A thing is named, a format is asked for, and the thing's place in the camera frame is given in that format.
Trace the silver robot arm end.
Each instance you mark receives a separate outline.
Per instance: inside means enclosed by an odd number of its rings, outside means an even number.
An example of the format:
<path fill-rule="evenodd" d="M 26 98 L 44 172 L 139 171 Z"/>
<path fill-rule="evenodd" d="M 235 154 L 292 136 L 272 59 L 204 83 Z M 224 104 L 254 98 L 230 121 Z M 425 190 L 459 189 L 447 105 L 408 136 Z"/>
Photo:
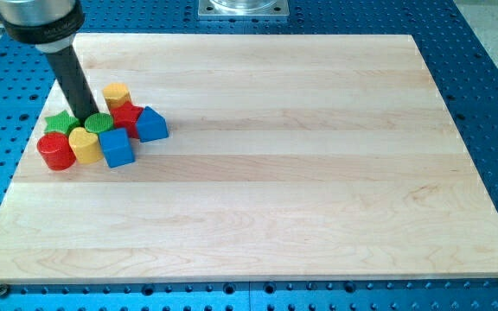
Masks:
<path fill-rule="evenodd" d="M 70 48 L 84 21 L 80 0 L 0 0 L 7 34 L 46 54 Z"/>

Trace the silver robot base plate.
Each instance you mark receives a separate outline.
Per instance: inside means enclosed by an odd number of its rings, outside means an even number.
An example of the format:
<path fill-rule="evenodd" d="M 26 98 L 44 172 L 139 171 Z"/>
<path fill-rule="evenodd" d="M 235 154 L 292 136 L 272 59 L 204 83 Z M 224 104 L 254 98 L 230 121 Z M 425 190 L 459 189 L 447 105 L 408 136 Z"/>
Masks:
<path fill-rule="evenodd" d="M 199 0 L 198 16 L 203 18 L 285 17 L 290 14 L 288 0 Z"/>

